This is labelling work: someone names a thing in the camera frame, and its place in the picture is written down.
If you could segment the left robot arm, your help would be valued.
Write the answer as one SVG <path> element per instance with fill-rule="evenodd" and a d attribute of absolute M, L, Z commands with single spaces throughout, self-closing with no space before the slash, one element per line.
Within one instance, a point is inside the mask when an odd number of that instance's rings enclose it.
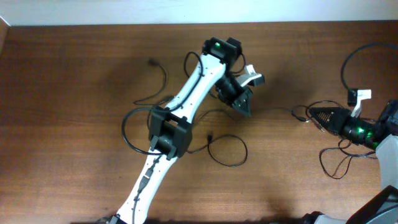
<path fill-rule="evenodd" d="M 144 223 L 150 204 L 166 173 L 188 150 L 192 141 L 193 119 L 206 94 L 214 86 L 221 101 L 250 116 L 252 91 L 231 71 L 242 56 L 240 41 L 213 37 L 203 44 L 198 64 L 183 88 L 165 107 L 150 108 L 146 163 L 121 208 L 108 223 Z"/>

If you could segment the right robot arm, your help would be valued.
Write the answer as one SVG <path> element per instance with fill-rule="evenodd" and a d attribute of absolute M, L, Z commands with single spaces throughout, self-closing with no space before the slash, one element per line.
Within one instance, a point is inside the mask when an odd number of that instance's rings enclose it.
<path fill-rule="evenodd" d="M 340 144 L 335 148 L 349 160 L 376 159 L 381 173 L 381 191 L 347 220 L 312 212 L 304 215 L 299 223 L 397 223 L 397 101 L 389 101 L 373 123 L 351 116 L 351 111 L 342 107 L 309 107 L 307 113 L 320 127 L 342 141 L 370 149 L 364 154 L 353 154 Z"/>

